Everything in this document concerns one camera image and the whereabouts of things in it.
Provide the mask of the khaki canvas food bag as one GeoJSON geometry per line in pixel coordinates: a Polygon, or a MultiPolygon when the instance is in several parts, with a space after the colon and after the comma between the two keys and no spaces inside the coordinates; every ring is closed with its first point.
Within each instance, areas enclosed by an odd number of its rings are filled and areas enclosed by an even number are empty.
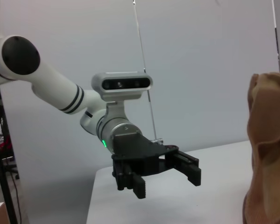
{"type": "Polygon", "coordinates": [[[280,73],[254,74],[247,100],[252,180],[243,224],[280,224],[280,73]]]}

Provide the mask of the black stand pole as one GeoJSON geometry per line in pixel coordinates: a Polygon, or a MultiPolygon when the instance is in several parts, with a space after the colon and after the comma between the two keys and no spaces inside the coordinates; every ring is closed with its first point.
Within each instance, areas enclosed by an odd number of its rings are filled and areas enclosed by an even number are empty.
{"type": "Polygon", "coordinates": [[[13,200],[12,200],[12,197],[10,194],[10,189],[9,189],[9,185],[8,185],[8,181],[7,181],[7,177],[6,177],[6,173],[4,170],[4,166],[3,166],[1,157],[0,157],[0,185],[1,185],[2,193],[3,193],[4,201],[6,204],[6,208],[7,208],[9,222],[10,222],[10,224],[18,224],[17,216],[16,216],[16,213],[14,210],[13,200]]]}

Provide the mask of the black office chair base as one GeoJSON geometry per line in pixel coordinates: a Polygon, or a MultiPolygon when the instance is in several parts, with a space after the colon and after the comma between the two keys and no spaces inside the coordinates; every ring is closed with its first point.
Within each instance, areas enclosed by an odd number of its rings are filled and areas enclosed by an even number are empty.
{"type": "Polygon", "coordinates": [[[15,179],[19,180],[20,177],[19,177],[19,172],[17,169],[15,158],[13,156],[10,156],[2,159],[2,162],[3,162],[4,171],[11,174],[15,174],[15,179]]]}

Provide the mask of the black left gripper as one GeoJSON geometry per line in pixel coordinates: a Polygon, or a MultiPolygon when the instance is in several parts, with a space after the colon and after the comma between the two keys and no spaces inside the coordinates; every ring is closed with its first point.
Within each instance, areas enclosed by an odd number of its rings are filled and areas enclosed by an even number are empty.
{"type": "Polygon", "coordinates": [[[158,144],[134,133],[115,136],[113,150],[112,176],[117,189],[132,189],[138,199],[146,198],[146,183],[141,176],[159,174],[171,168],[187,176],[194,186],[201,185],[199,159],[179,151],[175,145],[158,144]]]}

